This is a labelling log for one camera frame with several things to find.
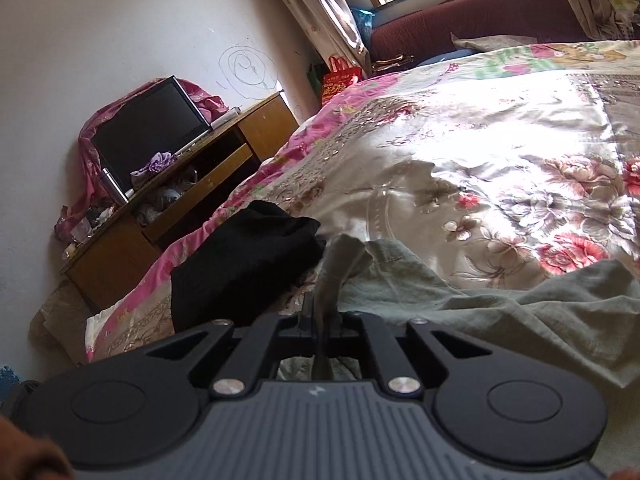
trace cabinet door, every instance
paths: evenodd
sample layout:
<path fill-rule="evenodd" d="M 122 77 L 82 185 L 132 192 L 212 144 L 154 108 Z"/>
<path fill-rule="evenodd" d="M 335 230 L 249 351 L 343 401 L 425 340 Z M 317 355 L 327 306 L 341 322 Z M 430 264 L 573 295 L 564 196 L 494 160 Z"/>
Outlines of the cabinet door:
<path fill-rule="evenodd" d="M 276 154 L 298 127 L 281 95 L 240 121 L 240 130 L 260 161 Z"/>
<path fill-rule="evenodd" d="M 97 312 L 124 298 L 160 256 L 131 215 L 124 215 L 82 254 L 66 276 Z"/>

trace red shopping bag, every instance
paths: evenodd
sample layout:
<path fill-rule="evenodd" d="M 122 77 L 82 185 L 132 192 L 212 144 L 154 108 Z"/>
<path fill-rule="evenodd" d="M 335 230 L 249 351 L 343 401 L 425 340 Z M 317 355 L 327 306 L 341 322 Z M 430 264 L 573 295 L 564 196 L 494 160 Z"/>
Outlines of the red shopping bag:
<path fill-rule="evenodd" d="M 322 78 L 322 106 L 327 104 L 335 95 L 364 79 L 362 69 L 353 67 L 343 57 L 329 58 L 330 73 Z"/>

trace gray ribbed panel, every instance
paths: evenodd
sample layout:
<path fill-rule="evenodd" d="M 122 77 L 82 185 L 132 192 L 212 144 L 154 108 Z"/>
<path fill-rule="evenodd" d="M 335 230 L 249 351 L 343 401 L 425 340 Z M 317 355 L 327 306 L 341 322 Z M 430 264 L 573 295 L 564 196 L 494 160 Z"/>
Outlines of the gray ribbed panel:
<path fill-rule="evenodd" d="M 534 477 L 602 478 L 584 463 L 526 474 L 475 462 L 441 439 L 420 404 L 385 399 L 371 383 L 357 382 L 267 382 L 253 397 L 214 405 L 192 436 L 153 462 L 119 472 L 78 472 L 80 480 Z"/>

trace black folded garment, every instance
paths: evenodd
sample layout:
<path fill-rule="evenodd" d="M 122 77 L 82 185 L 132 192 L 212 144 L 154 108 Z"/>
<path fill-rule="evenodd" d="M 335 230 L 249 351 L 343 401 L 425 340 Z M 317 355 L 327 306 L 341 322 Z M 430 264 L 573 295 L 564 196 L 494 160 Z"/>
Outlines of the black folded garment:
<path fill-rule="evenodd" d="M 226 220 L 171 272 L 176 332 L 212 319 L 254 322 L 307 269 L 318 263 L 320 222 L 293 218 L 254 200 Z"/>

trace purple cloth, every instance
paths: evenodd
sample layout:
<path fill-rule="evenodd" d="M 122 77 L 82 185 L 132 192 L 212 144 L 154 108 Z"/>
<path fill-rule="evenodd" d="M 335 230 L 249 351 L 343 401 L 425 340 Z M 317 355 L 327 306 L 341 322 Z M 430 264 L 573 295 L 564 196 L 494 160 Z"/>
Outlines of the purple cloth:
<path fill-rule="evenodd" d="M 131 184 L 133 185 L 133 189 L 139 190 L 146 182 L 151 180 L 161 171 L 166 170 L 166 168 L 172 165 L 176 160 L 178 160 L 178 157 L 169 152 L 156 153 L 151 157 L 151 160 L 144 168 L 131 172 Z"/>

